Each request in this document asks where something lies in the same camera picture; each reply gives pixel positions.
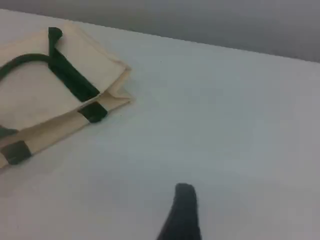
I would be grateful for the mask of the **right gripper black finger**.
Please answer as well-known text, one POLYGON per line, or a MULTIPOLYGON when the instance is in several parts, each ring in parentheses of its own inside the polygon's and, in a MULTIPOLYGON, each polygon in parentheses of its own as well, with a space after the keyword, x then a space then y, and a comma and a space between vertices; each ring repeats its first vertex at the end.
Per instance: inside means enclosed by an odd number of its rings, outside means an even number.
POLYGON ((188 183, 175 186, 168 216, 157 236, 158 240, 200 240, 198 198, 195 188, 188 183))

